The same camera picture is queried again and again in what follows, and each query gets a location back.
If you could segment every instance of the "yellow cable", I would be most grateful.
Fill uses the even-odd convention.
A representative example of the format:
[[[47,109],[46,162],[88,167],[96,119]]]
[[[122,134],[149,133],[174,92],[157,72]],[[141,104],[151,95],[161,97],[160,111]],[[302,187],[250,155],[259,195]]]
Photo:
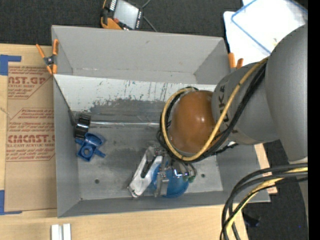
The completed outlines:
[[[168,135],[167,135],[167,130],[166,130],[166,124],[165,124],[165,118],[166,118],[166,113],[167,113],[167,109],[171,103],[171,101],[179,94],[184,93],[186,91],[189,91],[189,88],[185,88],[185,89],[181,89],[179,91],[177,91],[176,93],[174,93],[169,99],[168,101],[165,103],[163,111],[162,111],[162,115],[161,115],[161,124],[162,124],[162,134],[163,134],[163,138],[165,143],[167,144],[168,148],[170,149],[170,151],[179,159],[183,160],[183,161],[193,161],[196,160],[198,157],[200,157],[210,146],[211,142],[213,141],[214,137],[216,136],[220,125],[223,122],[224,117],[226,116],[229,107],[231,106],[232,101],[234,100],[236,94],[238,93],[239,89],[241,88],[241,86],[244,84],[244,82],[249,78],[249,76],[261,65],[264,64],[266,61],[268,60],[268,57],[262,59],[260,62],[256,63],[252,68],[250,68],[250,70],[242,77],[242,79],[239,81],[239,83],[236,85],[236,87],[234,88],[233,92],[231,93],[221,115],[220,118],[218,119],[209,139],[206,141],[206,143],[204,144],[204,146],[200,149],[200,151],[198,151],[196,154],[192,155],[192,156],[183,156],[182,154],[180,154],[179,152],[176,151],[176,149],[171,145],[171,142],[168,139]]]
[[[308,167],[302,167],[302,168],[295,168],[295,169],[291,169],[286,171],[285,173],[301,173],[301,172],[307,172],[308,171]],[[226,224],[225,228],[226,228],[226,232],[228,233],[232,227],[232,224],[235,222],[236,216],[241,212],[241,210],[246,206],[246,204],[258,193],[259,190],[271,186],[274,183],[283,180],[283,177],[280,178],[275,178],[275,179],[270,179],[267,180],[265,182],[260,183],[258,186],[256,186],[255,188],[253,188],[242,200],[245,200],[248,196],[250,196],[253,192],[256,192],[254,194],[252,194],[252,196],[250,196],[240,207],[240,209],[234,214],[233,218]]]

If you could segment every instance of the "gray box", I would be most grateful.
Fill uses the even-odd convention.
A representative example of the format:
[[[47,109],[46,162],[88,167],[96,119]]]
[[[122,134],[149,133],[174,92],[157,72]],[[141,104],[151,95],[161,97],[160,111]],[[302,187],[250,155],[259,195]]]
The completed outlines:
[[[253,146],[195,163],[198,177],[178,198],[133,199],[127,186],[156,131],[165,102],[180,88],[213,91],[230,72],[223,38],[53,26],[59,40],[54,75],[58,217],[224,204],[234,185],[260,168]],[[68,111],[87,112],[90,132],[106,143],[90,162],[76,156]],[[253,201],[269,201],[266,191]]]

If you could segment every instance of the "blue tape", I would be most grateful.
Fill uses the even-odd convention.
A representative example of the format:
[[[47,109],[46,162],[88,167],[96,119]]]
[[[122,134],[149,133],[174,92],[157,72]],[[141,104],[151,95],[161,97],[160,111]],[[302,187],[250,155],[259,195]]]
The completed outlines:
[[[13,55],[0,55],[0,75],[8,75],[8,63],[9,62],[21,62],[21,56]]]
[[[21,211],[8,211],[5,212],[5,191],[0,190],[0,215],[6,214],[20,214]]]

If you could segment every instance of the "black carpet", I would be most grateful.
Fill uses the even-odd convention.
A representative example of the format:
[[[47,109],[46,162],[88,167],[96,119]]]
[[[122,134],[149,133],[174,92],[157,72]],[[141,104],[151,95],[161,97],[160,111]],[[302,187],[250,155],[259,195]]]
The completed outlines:
[[[51,25],[100,28],[103,1],[0,0],[0,42],[51,45]],[[147,0],[131,1],[143,5]],[[308,9],[308,0],[296,1]],[[223,13],[241,6],[241,0],[152,0],[144,8],[144,15],[158,32],[225,37]],[[141,31],[153,29],[144,22]],[[272,166],[288,164],[279,141],[264,147]],[[305,206],[298,184],[279,187],[271,200],[249,204],[245,209],[247,215],[259,218],[257,227],[247,228],[249,239],[307,239]]]

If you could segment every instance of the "blue object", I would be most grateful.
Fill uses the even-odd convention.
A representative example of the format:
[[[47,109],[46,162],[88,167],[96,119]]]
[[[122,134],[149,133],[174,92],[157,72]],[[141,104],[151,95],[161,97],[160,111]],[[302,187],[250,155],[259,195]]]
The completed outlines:
[[[21,211],[8,211],[5,212],[5,191],[0,190],[0,215],[7,215],[7,214],[20,214]]]
[[[9,62],[20,62],[21,56],[12,56],[12,55],[0,55],[0,75],[8,75],[8,63]]]
[[[106,156],[106,154],[98,150],[98,147],[100,147],[105,142],[105,138],[100,134],[87,132],[84,135],[84,140],[76,138],[75,142],[81,145],[81,148],[77,152],[77,156],[81,157],[87,162],[90,162],[94,154],[102,158]]]
[[[160,165],[154,170],[152,175],[152,183],[155,188],[157,188],[157,175],[159,172]],[[166,195],[163,195],[165,198],[177,198],[183,195],[186,192],[189,182],[184,181],[183,177],[176,177],[172,169],[165,171],[166,177],[169,179],[168,187],[166,190]]]

